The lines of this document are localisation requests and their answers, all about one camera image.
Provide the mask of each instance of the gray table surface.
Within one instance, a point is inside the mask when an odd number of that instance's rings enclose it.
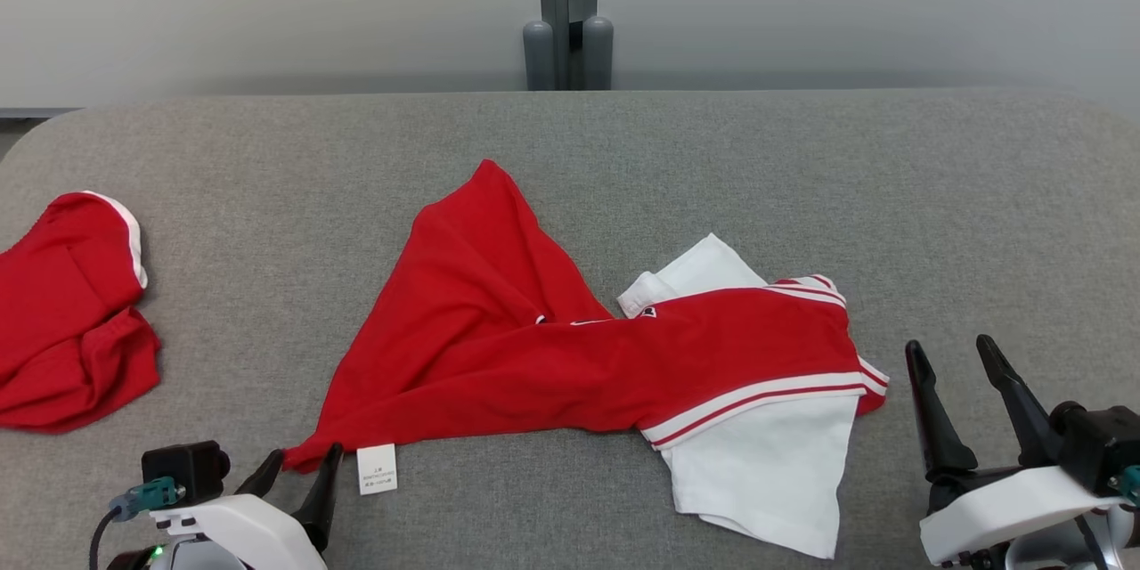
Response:
[[[1012,463],[974,352],[992,334],[1051,408],[1137,404],[1140,131],[1011,90],[562,92],[180,99],[90,108],[0,163],[0,246],[52,197],[96,189],[140,221],[140,303],[163,382],[85,429],[0,433],[0,568],[80,568],[138,457],[215,439],[230,480],[311,431],[413,217],[494,158],[614,311],[716,233],[765,277],[822,272],[861,352],[894,375],[854,427],[834,562],[673,513],[634,433],[398,450],[400,489],[340,479],[329,568],[922,568],[903,345],[922,340],[983,465]],[[299,505],[309,478],[269,499]],[[154,539],[113,526],[105,551]]]

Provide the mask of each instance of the red garment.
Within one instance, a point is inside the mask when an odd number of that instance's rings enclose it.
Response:
[[[638,427],[668,447],[790,398],[882,402],[820,283],[673,299],[632,319],[598,303],[491,161],[416,217],[333,376],[317,430],[286,450],[311,471],[345,449],[579,427]]]
[[[81,193],[0,254],[0,426],[67,432],[158,383],[140,253],[130,212]]]

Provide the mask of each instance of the clothing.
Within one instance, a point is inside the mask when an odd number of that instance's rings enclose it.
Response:
[[[777,399],[876,394],[839,302],[798,283],[614,319],[484,161],[416,217],[316,432],[286,450],[285,467],[314,470],[333,442],[353,451],[556,427],[638,427],[662,448]]]
[[[665,301],[725,288],[767,288],[846,307],[823,275],[768,285],[715,234],[644,272],[618,302],[627,317]],[[836,490],[856,412],[882,404],[887,375],[858,359],[863,397],[812,397],[752,408],[661,449],[673,475],[674,505],[746,536],[833,559],[839,534]]]
[[[57,197],[0,254],[0,426],[66,432],[158,383],[138,221],[111,197]]]

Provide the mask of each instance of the cable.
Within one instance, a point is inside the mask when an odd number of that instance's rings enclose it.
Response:
[[[119,516],[119,513],[122,511],[123,508],[117,505],[111,508],[111,512],[104,515],[103,520],[99,521],[99,526],[96,527],[95,534],[91,535],[91,553],[89,555],[90,563],[88,565],[91,570],[99,570],[99,539],[103,538],[103,530],[106,530],[111,520]]]

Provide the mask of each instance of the clothing tag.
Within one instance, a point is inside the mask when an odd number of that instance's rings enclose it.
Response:
[[[375,495],[396,489],[396,446],[374,446],[357,450],[357,473],[360,495]]]

